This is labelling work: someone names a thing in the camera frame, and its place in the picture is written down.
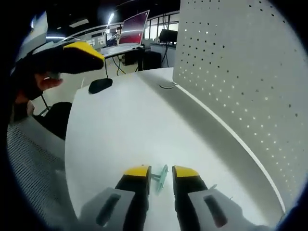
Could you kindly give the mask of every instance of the ceiling light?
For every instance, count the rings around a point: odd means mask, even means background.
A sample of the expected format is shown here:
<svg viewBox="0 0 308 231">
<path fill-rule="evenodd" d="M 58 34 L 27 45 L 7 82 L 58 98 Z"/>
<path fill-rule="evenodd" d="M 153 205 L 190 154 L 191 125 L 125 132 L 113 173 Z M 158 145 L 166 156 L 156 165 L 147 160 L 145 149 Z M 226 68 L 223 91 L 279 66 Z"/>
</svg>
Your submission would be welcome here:
<svg viewBox="0 0 308 231">
<path fill-rule="evenodd" d="M 109 25 L 111 24 L 112 19 L 114 18 L 114 15 L 115 15 L 115 13 L 112 13 L 112 14 L 110 15 L 109 20 L 108 20 L 108 25 L 107 25 L 107 26 L 109 26 Z"/>
<path fill-rule="evenodd" d="M 71 24 L 71 25 L 69 25 L 69 26 L 72 27 L 72 28 L 75 28 L 75 27 L 77 27 L 77 26 L 81 26 L 81 25 L 84 25 L 84 24 L 86 24 L 86 23 L 89 23 L 88 19 L 83 19 L 83 20 L 78 21 L 78 22 L 76 22 L 76 23 L 73 23 L 73 24 Z"/>
<path fill-rule="evenodd" d="M 35 25 L 36 20 L 37 20 L 36 17 L 34 17 L 34 18 L 31 20 L 30 26 L 31 26 L 32 29 L 34 29 L 34 25 Z"/>
<path fill-rule="evenodd" d="M 59 36 L 47 36 L 47 39 L 66 39 L 66 37 L 59 37 Z"/>
</svg>

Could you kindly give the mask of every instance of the black computer mouse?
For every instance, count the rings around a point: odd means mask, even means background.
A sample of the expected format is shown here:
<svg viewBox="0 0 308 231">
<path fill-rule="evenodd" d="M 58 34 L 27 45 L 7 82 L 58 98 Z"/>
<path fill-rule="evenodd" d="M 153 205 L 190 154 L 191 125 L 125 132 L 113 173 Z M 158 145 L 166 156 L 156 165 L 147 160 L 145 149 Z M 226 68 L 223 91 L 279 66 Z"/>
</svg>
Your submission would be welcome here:
<svg viewBox="0 0 308 231">
<path fill-rule="evenodd" d="M 112 79 L 110 78 L 102 78 L 102 79 L 97 79 L 93 82 L 91 82 L 89 86 L 89 93 L 90 94 L 96 94 L 102 90 L 105 90 L 108 87 L 112 86 Z"/>
</svg>

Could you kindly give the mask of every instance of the computer monitor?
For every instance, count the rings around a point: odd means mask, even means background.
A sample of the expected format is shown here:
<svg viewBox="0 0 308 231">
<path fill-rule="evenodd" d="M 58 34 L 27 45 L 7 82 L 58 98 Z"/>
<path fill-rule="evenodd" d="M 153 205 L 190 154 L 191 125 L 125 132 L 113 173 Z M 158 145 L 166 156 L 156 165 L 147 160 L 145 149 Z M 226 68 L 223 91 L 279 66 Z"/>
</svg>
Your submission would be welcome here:
<svg viewBox="0 0 308 231">
<path fill-rule="evenodd" d="M 145 23 L 149 16 L 149 10 L 126 19 L 123 24 L 119 44 L 136 43 L 141 44 Z"/>
</svg>

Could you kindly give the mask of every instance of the floor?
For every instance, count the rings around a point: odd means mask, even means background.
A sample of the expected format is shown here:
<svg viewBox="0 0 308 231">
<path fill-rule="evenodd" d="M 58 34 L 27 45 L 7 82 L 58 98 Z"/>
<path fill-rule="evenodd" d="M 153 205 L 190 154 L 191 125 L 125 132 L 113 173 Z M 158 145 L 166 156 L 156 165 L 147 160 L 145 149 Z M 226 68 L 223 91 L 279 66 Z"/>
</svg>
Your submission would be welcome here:
<svg viewBox="0 0 308 231">
<path fill-rule="evenodd" d="M 117 66 L 114 64 L 112 58 L 106 60 L 107 62 L 107 73 L 110 78 L 117 77 Z M 119 59 L 115 57 L 115 62 L 118 65 Z M 137 68 L 137 64 L 124 66 L 121 64 L 121 69 L 126 73 L 133 73 Z M 71 75 L 62 73 L 61 78 L 64 80 L 63 83 L 53 89 L 49 89 L 44 92 L 43 96 L 46 100 L 48 106 L 52 106 L 58 102 L 73 102 L 75 93 L 78 89 L 89 86 L 92 81 L 100 78 L 106 78 L 105 67 L 98 71 L 91 71 L 86 73 L 81 73 L 77 75 Z M 34 114 L 40 114 L 45 108 L 45 104 L 41 97 L 36 98 L 32 101 L 35 110 Z"/>
</svg>

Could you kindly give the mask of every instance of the desk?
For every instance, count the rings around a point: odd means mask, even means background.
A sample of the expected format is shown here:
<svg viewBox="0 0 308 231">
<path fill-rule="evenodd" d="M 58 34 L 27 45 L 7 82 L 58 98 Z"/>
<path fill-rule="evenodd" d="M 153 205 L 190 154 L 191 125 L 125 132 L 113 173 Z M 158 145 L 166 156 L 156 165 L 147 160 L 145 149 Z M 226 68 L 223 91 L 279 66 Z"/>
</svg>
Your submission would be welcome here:
<svg viewBox="0 0 308 231">
<path fill-rule="evenodd" d="M 167 51 L 167 57 L 168 57 L 168 63 L 169 67 L 174 67 L 175 64 L 175 57 L 176 57 L 176 45 L 169 45 L 168 51 Z M 161 44 L 155 44 L 151 43 L 151 51 L 160 53 L 162 56 L 162 59 L 165 56 L 166 53 L 166 46 Z M 165 58 L 162 62 L 162 68 L 167 67 L 167 59 Z"/>
<path fill-rule="evenodd" d="M 197 170 L 208 187 L 232 197 L 255 224 L 278 222 L 279 201 L 252 158 L 202 107 L 170 86 L 173 68 L 114 78 L 113 86 L 95 95 L 77 91 L 68 121 L 65 170 L 74 211 L 115 187 L 130 167 L 165 164 Z M 172 174 L 155 194 L 151 183 L 144 230 L 179 230 L 174 210 Z"/>
<path fill-rule="evenodd" d="M 114 47 L 107 47 L 102 48 L 100 53 L 105 57 L 105 59 L 113 58 L 115 56 L 119 56 L 128 52 L 138 51 L 138 71 L 143 70 L 143 53 L 144 47 L 143 46 L 114 46 Z"/>
</svg>

